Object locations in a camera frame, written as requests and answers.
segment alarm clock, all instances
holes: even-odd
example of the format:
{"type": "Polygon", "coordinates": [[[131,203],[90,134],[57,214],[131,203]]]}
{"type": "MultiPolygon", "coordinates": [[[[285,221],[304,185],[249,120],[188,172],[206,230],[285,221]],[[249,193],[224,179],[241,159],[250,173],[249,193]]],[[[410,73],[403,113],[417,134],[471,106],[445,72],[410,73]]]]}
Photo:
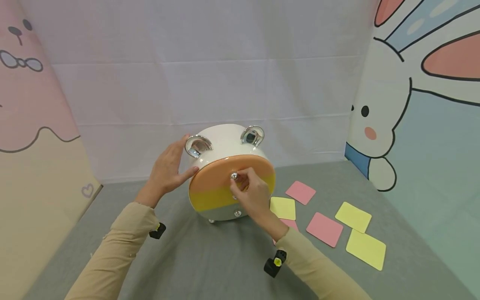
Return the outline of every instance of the alarm clock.
{"type": "Polygon", "coordinates": [[[273,192],[275,170],[259,147],[264,137],[259,126],[221,124],[188,138],[190,165],[199,168],[190,180],[190,203],[210,223],[247,215],[230,191],[230,179],[236,180],[239,170],[253,168],[273,192]]]}

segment pink cheek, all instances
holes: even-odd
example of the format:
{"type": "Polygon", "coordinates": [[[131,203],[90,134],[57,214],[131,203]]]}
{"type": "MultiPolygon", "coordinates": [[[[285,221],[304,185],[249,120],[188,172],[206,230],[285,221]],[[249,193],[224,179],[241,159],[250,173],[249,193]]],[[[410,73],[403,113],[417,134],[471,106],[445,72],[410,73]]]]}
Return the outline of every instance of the pink cheek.
{"type": "Polygon", "coordinates": [[[372,127],[365,127],[365,136],[372,141],[377,139],[377,133],[372,127]]]}

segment hand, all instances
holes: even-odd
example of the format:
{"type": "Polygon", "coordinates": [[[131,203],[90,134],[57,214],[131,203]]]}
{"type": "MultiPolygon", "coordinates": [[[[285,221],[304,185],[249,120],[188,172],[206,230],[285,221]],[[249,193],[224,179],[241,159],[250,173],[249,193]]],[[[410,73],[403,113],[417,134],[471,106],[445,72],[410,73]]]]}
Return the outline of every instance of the hand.
{"type": "Polygon", "coordinates": [[[254,220],[270,212],[270,190],[253,168],[237,172],[237,181],[230,180],[230,190],[254,220]]]}
{"type": "Polygon", "coordinates": [[[150,178],[140,190],[136,202],[155,208],[160,198],[168,192],[181,186],[190,177],[198,172],[198,167],[191,167],[179,174],[181,154],[189,135],[185,135],[166,148],[157,158],[150,178]]]}
{"type": "Polygon", "coordinates": [[[230,179],[230,190],[250,217],[275,241],[288,231],[288,226],[270,211],[270,190],[253,168],[237,172],[237,182],[230,179]]]}

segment paper card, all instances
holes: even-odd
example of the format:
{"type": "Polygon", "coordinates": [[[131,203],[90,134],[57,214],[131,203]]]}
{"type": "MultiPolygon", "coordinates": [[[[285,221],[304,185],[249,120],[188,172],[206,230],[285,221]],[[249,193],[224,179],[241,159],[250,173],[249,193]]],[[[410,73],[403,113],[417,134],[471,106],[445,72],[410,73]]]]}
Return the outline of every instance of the paper card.
{"type": "Polygon", "coordinates": [[[352,229],[352,233],[347,242],[348,253],[363,260],[375,269],[382,271],[386,250],[387,246],[385,243],[368,234],[360,233],[352,229]]]}
{"type": "Polygon", "coordinates": [[[292,220],[285,220],[285,219],[280,219],[280,221],[282,221],[285,225],[287,225],[288,227],[292,227],[293,229],[295,229],[296,231],[299,230],[299,228],[297,227],[297,222],[295,221],[292,221],[292,220]]]}
{"type": "Polygon", "coordinates": [[[270,199],[270,210],[279,218],[296,220],[295,200],[283,197],[272,197],[270,199]]]}
{"type": "Polygon", "coordinates": [[[316,191],[314,189],[304,183],[301,183],[300,181],[294,182],[285,192],[285,194],[302,203],[303,205],[307,205],[315,193],[316,191]]]}
{"type": "Polygon", "coordinates": [[[342,206],[335,215],[335,219],[345,223],[345,225],[355,229],[360,233],[365,233],[368,224],[372,219],[372,215],[354,207],[350,203],[343,202],[342,206]]]}
{"type": "Polygon", "coordinates": [[[315,213],[310,224],[307,226],[308,233],[333,248],[336,247],[342,230],[342,224],[325,217],[321,213],[315,213]]]}

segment beige sleeve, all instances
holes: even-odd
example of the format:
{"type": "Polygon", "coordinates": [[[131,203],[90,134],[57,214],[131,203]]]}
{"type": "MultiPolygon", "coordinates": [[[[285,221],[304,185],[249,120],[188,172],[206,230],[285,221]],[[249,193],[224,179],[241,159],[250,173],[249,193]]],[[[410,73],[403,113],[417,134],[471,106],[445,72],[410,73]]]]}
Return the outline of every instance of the beige sleeve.
{"type": "Polygon", "coordinates": [[[287,253],[287,265],[323,300],[371,300],[365,291],[342,269],[329,260],[296,230],[277,243],[287,253]]]}
{"type": "Polygon", "coordinates": [[[113,222],[95,254],[67,294],[66,300],[114,300],[130,264],[156,230],[158,220],[151,207],[133,202],[113,222]]]}

